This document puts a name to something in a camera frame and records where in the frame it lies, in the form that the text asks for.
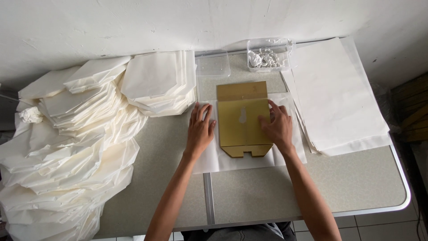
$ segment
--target person's right hand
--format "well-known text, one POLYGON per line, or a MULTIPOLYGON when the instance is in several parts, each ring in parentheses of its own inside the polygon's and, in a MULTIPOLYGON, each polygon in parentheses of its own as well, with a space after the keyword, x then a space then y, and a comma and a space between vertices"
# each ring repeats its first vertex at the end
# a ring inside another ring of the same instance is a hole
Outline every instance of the person's right hand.
POLYGON ((294 145, 291 142, 293 123, 291 116, 287 114, 285 106, 277 106, 272 100, 268 100, 272 106, 270 109, 271 123, 268 123, 264 116, 259 115, 259 121, 263 132, 273 143, 284 151, 291 151, 294 145))

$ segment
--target white paper bag stack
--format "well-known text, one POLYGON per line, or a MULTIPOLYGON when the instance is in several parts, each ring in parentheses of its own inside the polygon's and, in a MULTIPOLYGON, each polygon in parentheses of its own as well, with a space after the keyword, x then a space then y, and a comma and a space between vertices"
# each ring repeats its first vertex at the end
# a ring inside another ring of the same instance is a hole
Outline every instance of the white paper bag stack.
POLYGON ((156 52, 130 60, 120 91, 144 115, 182 114, 195 101, 194 51, 156 52))
POLYGON ((147 117, 117 87, 129 59, 51 71, 19 92, 17 111, 44 116, 16 113, 0 146, 0 210, 14 240, 90 240, 104 203, 130 183, 147 117))
POLYGON ((299 46, 281 72, 313 153, 340 155, 390 145, 352 38, 299 46))

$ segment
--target table top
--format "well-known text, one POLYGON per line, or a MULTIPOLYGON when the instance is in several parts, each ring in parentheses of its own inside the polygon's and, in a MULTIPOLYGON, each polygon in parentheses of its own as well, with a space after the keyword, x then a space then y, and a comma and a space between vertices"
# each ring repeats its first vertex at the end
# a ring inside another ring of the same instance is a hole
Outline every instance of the table top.
MULTIPOLYGON (((216 99, 218 84, 266 81, 269 93, 286 92, 279 72, 249 72, 246 54, 229 55, 229 61, 229 77, 199 78, 199 101, 216 99)), ((140 151, 131 184, 106 202, 95 238, 146 233, 181 159, 187 123, 186 114, 149 118, 135 136, 140 151)), ((305 166, 335 216, 399 210, 410 202, 393 146, 327 157, 310 153, 305 139, 303 145, 305 166)), ((242 169, 192 175, 174 231, 299 219, 286 166, 242 169)))

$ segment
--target wall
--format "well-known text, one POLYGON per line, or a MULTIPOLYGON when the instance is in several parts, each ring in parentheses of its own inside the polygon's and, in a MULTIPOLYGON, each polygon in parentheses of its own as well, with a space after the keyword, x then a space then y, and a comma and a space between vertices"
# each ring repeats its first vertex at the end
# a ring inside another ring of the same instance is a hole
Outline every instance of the wall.
POLYGON ((427 12, 427 0, 5 0, 0 83, 94 58, 351 35, 369 79, 393 87, 428 71, 427 12))

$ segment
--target metal strip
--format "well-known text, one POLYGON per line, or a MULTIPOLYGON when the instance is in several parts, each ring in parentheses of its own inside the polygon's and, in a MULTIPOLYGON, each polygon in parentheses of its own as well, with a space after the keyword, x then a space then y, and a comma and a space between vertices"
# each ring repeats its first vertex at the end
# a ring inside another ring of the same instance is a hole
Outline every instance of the metal strip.
POLYGON ((207 206, 207 223, 208 225, 215 224, 214 217, 214 200, 213 190, 211 184, 211 173, 204 173, 204 184, 205 184, 205 201, 207 206))

